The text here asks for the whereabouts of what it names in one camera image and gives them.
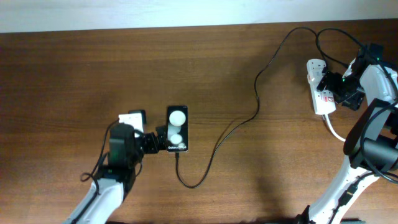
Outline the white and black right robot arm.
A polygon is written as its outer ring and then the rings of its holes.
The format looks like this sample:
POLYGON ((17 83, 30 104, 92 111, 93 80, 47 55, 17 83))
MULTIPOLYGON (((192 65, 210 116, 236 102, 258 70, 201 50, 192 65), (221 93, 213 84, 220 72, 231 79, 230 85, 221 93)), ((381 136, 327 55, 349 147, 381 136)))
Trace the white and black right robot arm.
POLYGON ((341 104, 368 107, 343 138, 343 165, 325 193, 294 223, 344 223, 344 215, 364 190, 380 176, 394 178, 397 170, 397 72, 382 59, 383 46, 361 47, 344 74, 332 73, 326 62, 307 62, 307 80, 315 114, 328 115, 341 104))

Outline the black Galaxy smartphone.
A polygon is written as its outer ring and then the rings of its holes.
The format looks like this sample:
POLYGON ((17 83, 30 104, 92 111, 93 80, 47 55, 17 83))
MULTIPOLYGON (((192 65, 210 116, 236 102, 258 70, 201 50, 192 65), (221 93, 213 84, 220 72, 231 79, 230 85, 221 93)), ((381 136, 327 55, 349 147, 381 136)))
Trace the black Galaxy smartphone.
POLYGON ((167 108, 166 150, 168 152, 188 151, 188 107, 186 105, 167 108))

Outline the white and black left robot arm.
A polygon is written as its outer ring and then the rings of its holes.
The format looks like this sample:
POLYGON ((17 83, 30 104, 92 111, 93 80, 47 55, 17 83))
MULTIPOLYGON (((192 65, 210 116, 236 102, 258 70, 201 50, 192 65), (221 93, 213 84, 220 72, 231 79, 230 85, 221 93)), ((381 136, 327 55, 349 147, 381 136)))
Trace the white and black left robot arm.
POLYGON ((166 127, 159 126, 156 133, 143 133, 130 124, 112 122, 104 134, 109 151, 101 150, 91 172, 80 176, 82 182, 92 179, 88 193, 65 223, 106 223, 119 208, 132 189, 137 165, 142 165, 146 154, 157 154, 165 149, 166 127))

